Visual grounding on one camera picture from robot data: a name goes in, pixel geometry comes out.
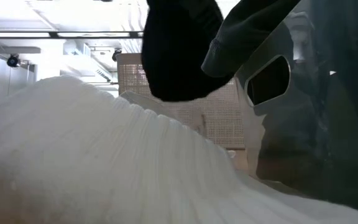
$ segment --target white fabric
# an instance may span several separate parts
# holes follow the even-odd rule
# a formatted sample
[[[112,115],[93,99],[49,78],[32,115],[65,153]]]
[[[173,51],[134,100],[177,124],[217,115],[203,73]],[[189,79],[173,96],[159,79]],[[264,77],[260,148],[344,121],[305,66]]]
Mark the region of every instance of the white fabric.
[[[243,184],[190,128],[70,77],[0,104],[0,223],[358,223],[358,212]]]

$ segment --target black cloth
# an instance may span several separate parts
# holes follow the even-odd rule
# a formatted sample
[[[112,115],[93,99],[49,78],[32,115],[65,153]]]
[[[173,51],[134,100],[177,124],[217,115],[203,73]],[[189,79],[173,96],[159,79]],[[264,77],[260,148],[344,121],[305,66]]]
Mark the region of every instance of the black cloth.
[[[215,1],[208,1],[210,7],[196,16],[180,2],[148,1],[142,64],[153,96],[162,101],[204,98],[233,76],[213,78],[201,70],[209,44],[223,21]]]
[[[300,0],[241,0],[227,15],[202,64],[211,77],[231,76]]]

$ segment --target dark opening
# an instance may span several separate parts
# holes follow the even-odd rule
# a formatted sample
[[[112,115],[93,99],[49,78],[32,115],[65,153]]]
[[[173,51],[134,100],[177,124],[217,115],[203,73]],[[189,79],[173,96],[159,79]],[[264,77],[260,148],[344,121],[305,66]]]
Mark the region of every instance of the dark opening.
[[[283,56],[268,64],[248,83],[247,93],[254,106],[285,93],[290,83],[290,67]]]

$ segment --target pegboard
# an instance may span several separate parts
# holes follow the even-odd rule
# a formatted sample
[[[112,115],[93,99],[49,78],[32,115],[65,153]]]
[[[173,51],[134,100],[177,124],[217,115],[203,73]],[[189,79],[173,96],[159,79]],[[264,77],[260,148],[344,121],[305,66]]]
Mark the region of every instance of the pegboard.
[[[226,148],[244,148],[243,127],[234,80],[203,99],[187,103],[164,103],[153,97],[150,92],[140,54],[120,54],[117,66],[120,94],[133,91],[158,101],[180,122],[193,129],[197,129],[199,125],[195,118],[202,116],[207,138]]]

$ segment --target fluorescent light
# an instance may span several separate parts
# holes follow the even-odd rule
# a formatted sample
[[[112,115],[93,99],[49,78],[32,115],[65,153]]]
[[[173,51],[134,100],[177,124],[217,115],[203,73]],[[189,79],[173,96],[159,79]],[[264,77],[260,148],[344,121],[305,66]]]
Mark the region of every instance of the fluorescent light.
[[[128,32],[58,32],[59,37],[129,37]]]
[[[0,37],[49,37],[47,32],[0,32]]]

